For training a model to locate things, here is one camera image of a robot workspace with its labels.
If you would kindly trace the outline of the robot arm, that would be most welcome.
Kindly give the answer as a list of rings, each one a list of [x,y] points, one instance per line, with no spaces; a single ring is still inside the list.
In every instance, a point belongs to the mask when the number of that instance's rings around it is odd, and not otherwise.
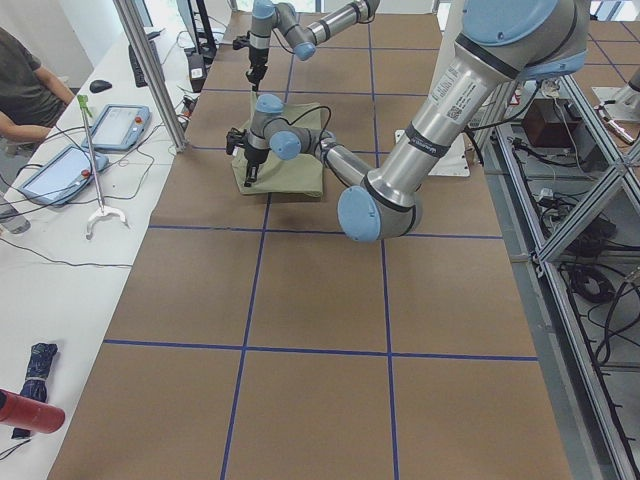
[[[310,154],[345,185],[337,214],[359,242],[400,237],[420,222],[416,192],[488,96],[501,84],[559,77],[582,68],[590,7],[586,1],[466,1],[454,56],[382,166],[372,168],[326,130],[296,127],[272,94],[258,96],[240,145],[247,182],[274,153]]]
[[[310,59],[319,45],[352,25],[371,22],[380,2],[350,1],[313,23],[299,23],[295,8],[289,3],[254,1],[251,27],[248,31],[250,67],[246,77],[257,92],[268,70],[270,42],[273,31],[279,31],[293,55],[301,61]]]

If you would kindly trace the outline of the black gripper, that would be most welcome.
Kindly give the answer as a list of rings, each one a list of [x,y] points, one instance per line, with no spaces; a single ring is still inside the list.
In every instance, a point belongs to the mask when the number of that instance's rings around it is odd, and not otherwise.
[[[247,161],[244,186],[249,188],[257,181],[259,167],[265,162],[265,150],[246,147],[244,156]]]
[[[260,83],[268,70],[269,49],[249,48],[250,67],[247,70],[247,79],[254,92],[260,91]]]

